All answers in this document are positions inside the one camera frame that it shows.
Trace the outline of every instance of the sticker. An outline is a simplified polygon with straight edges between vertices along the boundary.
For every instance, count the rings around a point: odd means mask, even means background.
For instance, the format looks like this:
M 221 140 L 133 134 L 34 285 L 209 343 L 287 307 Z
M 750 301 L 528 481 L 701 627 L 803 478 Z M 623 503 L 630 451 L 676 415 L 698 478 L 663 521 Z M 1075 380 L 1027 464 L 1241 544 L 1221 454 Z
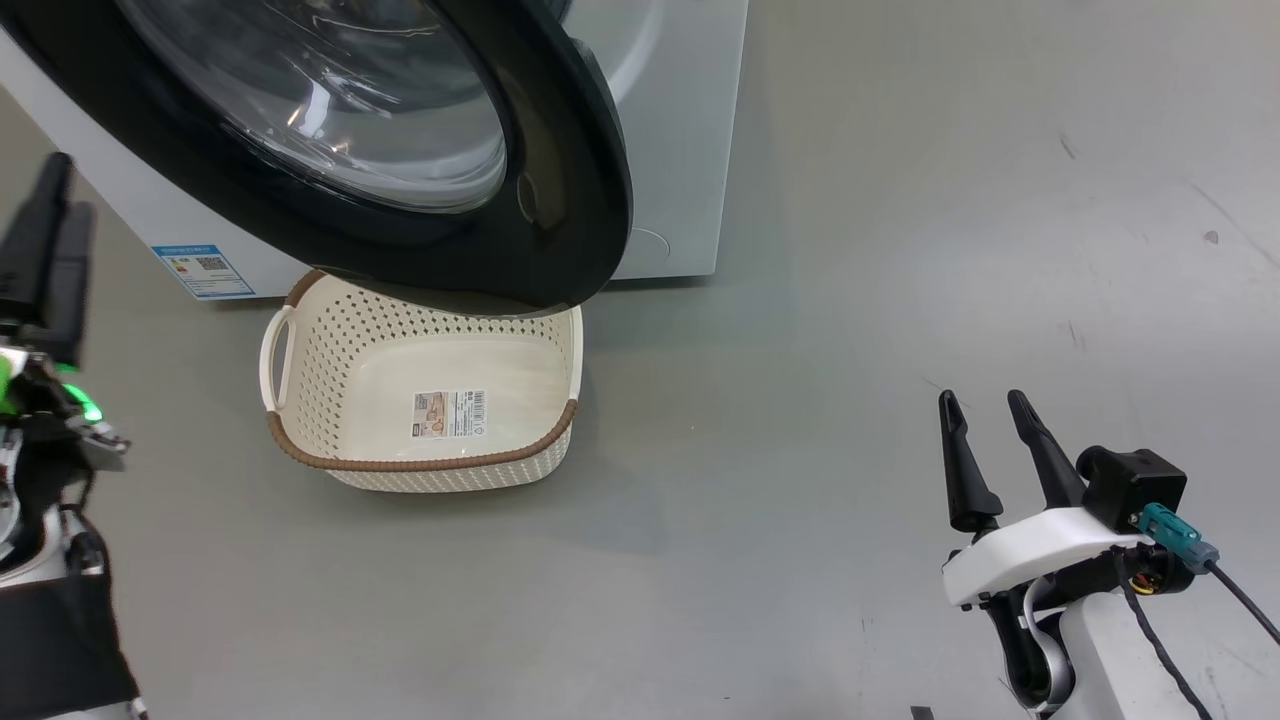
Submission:
M 413 395 L 411 432 L 416 438 L 480 437 L 486 421 L 483 389 Z
M 255 295 L 216 245 L 165 245 L 151 250 L 196 297 Z

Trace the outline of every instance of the gray floor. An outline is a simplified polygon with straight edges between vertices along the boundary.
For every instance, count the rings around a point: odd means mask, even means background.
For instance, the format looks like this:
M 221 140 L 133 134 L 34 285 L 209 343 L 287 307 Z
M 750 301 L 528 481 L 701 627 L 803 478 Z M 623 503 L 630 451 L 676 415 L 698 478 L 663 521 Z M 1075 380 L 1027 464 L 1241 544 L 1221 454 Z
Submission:
M 155 715 L 1016 717 L 942 598 L 940 387 L 1007 519 L 1041 505 L 1020 387 L 1073 455 L 1188 470 L 1280 614 L 1280 17 L 1102 5 L 756 1 L 721 269 L 586 305 L 573 445 L 526 488 L 292 462 L 273 304 L 191 300 L 104 209 L 83 384 L 137 445 L 93 515 Z M 0 99 L 8 215 L 49 146 Z M 1215 717 L 1272 715 L 1280 653 L 1220 587 L 1148 607 Z

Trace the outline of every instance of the teal connector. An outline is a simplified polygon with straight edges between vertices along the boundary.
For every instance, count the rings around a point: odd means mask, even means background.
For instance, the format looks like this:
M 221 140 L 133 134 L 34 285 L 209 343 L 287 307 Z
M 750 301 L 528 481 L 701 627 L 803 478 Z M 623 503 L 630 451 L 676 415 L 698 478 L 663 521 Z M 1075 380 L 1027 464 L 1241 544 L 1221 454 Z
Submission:
M 1143 507 L 1134 524 L 1143 534 L 1167 547 L 1197 575 L 1208 574 L 1208 562 L 1219 560 L 1217 548 L 1204 542 L 1199 530 L 1158 502 Z

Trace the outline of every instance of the laundry basket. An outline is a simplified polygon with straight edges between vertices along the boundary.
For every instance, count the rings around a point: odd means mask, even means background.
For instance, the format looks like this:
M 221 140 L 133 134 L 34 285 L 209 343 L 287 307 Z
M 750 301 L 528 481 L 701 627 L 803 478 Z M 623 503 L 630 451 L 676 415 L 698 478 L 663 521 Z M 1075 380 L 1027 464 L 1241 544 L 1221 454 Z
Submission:
M 568 450 L 581 378 L 577 307 L 466 318 L 320 272 L 289 293 L 259 357 L 280 448 L 349 486 L 387 492 L 545 478 Z

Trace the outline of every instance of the qr code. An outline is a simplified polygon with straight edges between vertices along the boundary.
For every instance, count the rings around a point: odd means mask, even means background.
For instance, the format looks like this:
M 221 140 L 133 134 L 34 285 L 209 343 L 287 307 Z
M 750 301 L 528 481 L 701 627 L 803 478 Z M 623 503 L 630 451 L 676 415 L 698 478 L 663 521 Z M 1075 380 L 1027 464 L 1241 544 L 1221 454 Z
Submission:
M 221 258 L 196 258 L 200 263 L 200 268 L 204 270 L 229 270 L 227 263 Z

